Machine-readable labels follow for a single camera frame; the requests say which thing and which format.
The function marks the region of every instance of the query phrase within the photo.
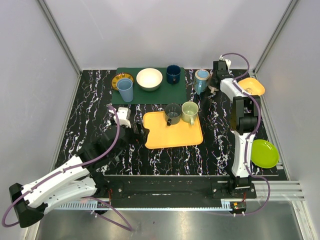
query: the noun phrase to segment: dark blue mug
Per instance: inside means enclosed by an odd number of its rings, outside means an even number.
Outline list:
[[[177,65],[170,65],[166,68],[166,81],[170,84],[177,84],[180,81],[181,69]]]

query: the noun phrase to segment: wall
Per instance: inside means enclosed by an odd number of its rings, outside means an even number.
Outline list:
[[[254,67],[290,0],[46,0],[82,69]],[[246,68],[232,58],[233,68]]]
[[[0,1],[0,215],[9,186],[47,174],[77,75],[36,1]],[[12,211],[7,223],[16,222]],[[0,226],[0,239],[25,230]]]
[[[320,236],[320,1],[300,1],[258,72],[284,159]]]

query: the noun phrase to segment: orange plate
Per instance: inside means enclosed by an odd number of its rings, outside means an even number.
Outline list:
[[[265,93],[265,87],[255,78],[247,77],[238,82],[248,94],[251,95],[263,95]]]
[[[145,144],[148,149],[198,145],[204,140],[199,117],[193,126],[182,119],[177,124],[167,126],[165,112],[154,111],[143,116],[143,126],[150,130]]]

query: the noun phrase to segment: blue cup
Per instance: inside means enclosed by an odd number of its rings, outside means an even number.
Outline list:
[[[210,73],[207,70],[200,69],[195,72],[193,86],[196,94],[200,95],[207,88]]]
[[[177,65],[170,65],[166,68],[166,81],[170,84],[177,84],[180,81],[181,69]]]
[[[131,102],[134,99],[133,83],[129,78],[122,78],[116,83],[116,87],[121,94],[123,101],[126,103]]]

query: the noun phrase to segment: cup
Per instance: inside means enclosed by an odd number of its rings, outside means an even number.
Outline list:
[[[166,125],[171,126],[179,123],[181,118],[181,107],[176,103],[168,104],[164,109],[164,117],[166,120]]]
[[[207,70],[200,69],[195,72],[193,86],[196,94],[200,95],[206,90],[209,77],[210,73]]]
[[[126,103],[134,99],[133,82],[129,78],[122,78],[116,83],[116,87]]]
[[[181,69],[177,65],[170,65],[166,68],[166,81],[169,84],[177,84],[180,81]]]
[[[187,101],[182,105],[182,120],[191,125],[195,124],[198,116],[198,105],[193,101]]]

